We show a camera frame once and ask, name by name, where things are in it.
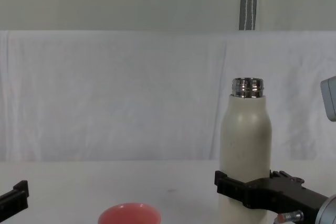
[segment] black clamp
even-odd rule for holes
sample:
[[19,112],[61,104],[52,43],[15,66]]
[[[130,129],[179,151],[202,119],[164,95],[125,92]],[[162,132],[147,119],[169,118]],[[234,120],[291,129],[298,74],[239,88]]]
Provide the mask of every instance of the black clamp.
[[250,209],[265,209],[278,214],[300,210],[304,219],[296,223],[314,224],[318,211],[327,197],[302,186],[305,181],[289,174],[270,172],[269,178],[247,183],[229,178],[216,171],[217,192],[238,200]]
[[22,180],[13,190],[0,196],[0,222],[28,208],[28,181]]

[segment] metal pole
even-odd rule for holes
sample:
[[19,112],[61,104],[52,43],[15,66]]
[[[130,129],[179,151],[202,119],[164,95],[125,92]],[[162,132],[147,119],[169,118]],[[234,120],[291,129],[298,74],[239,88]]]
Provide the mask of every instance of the metal pole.
[[256,28],[257,0],[240,0],[239,30]]

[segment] water bottle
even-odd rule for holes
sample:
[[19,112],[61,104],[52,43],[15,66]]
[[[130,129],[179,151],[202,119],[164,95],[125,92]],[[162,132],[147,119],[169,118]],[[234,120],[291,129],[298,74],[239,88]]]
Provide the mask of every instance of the water bottle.
[[[263,92],[262,79],[234,79],[222,121],[220,170],[242,182],[269,177],[272,130]],[[245,208],[220,195],[219,220],[219,224],[261,224],[266,223],[266,211]]]

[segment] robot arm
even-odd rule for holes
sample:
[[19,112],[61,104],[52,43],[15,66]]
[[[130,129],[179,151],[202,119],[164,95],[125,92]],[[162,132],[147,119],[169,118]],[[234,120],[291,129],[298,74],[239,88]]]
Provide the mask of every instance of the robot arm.
[[0,222],[28,208],[28,182],[22,180],[12,191],[0,196]]

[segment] white wall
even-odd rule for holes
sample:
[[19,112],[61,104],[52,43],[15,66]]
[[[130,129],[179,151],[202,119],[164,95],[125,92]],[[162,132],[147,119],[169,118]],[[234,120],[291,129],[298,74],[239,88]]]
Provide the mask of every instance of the white wall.
[[259,30],[336,30],[335,0],[259,0]]
[[0,30],[236,30],[240,0],[0,0]]

